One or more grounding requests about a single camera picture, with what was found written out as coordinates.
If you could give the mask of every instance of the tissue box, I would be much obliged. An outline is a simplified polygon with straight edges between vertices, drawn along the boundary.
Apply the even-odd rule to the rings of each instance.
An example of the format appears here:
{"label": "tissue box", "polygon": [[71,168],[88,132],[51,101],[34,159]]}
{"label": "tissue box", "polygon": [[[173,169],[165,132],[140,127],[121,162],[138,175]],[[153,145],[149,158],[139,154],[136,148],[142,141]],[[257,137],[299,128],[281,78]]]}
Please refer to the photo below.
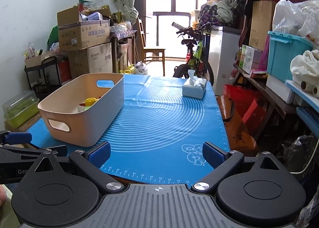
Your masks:
{"label": "tissue box", "polygon": [[204,78],[194,77],[194,83],[188,78],[183,85],[183,96],[202,99],[206,90],[207,80]]}

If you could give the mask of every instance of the wooden chair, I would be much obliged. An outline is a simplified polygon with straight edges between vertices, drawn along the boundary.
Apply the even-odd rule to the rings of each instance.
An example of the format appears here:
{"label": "wooden chair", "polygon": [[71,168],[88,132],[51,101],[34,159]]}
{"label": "wooden chair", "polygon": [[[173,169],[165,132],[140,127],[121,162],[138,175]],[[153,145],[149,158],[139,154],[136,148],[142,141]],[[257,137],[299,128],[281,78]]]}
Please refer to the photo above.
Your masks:
{"label": "wooden chair", "polygon": [[[153,58],[157,58],[162,60],[163,63],[163,76],[165,76],[165,49],[161,48],[159,46],[155,46],[155,47],[147,47],[146,46],[146,41],[145,41],[145,33],[144,33],[144,29],[143,29],[143,24],[142,24],[142,20],[140,18],[138,18],[138,28],[139,28],[139,32],[140,32],[140,36],[141,36],[141,55],[142,55],[142,61],[145,63],[147,61],[152,61]],[[151,57],[146,57],[146,53],[147,52],[152,52],[154,54],[156,54],[157,56],[151,56]]]}

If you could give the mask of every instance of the blue plastic storage box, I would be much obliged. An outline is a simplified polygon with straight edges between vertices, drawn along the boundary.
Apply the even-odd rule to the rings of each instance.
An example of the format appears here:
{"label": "blue plastic storage box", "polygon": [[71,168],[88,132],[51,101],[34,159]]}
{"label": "blue plastic storage box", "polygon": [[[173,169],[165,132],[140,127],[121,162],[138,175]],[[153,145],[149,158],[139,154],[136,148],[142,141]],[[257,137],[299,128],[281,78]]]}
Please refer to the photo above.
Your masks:
{"label": "blue plastic storage box", "polygon": [[282,82],[292,80],[290,73],[291,60],[302,55],[306,50],[312,50],[314,44],[305,38],[269,31],[270,45],[267,72]]}

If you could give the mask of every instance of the bicycle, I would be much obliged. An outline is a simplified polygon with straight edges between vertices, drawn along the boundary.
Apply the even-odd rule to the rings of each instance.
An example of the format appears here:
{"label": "bicycle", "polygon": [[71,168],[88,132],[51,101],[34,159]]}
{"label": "bicycle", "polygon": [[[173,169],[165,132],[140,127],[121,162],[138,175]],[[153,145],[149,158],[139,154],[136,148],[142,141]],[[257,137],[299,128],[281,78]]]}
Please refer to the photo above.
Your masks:
{"label": "bicycle", "polygon": [[[198,77],[205,77],[206,69],[209,76],[210,83],[214,84],[214,73],[210,66],[208,59],[205,56],[205,47],[203,46],[203,30],[209,26],[210,23],[206,23],[199,27],[199,29],[193,29],[192,27],[184,28],[176,23],[172,23],[172,26],[177,28],[179,31],[176,34],[179,36],[189,35],[192,39],[183,39],[182,45],[186,45],[188,48],[187,59],[185,64],[176,66],[174,69],[173,77],[177,78],[189,78],[188,70],[195,70],[195,75]],[[193,47],[197,45],[197,49],[193,52]]]}

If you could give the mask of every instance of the metal screw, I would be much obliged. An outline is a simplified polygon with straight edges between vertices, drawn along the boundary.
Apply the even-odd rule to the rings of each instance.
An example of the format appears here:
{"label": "metal screw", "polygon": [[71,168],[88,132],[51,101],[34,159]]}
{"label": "metal screw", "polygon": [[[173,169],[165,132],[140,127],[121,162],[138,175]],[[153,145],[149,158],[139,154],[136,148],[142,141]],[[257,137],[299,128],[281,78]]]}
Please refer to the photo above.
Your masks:
{"label": "metal screw", "polygon": [[203,191],[209,189],[209,185],[205,182],[198,182],[194,184],[194,188]]}
{"label": "metal screw", "polygon": [[109,190],[118,190],[122,187],[122,185],[118,182],[111,182],[106,185],[106,188]]}

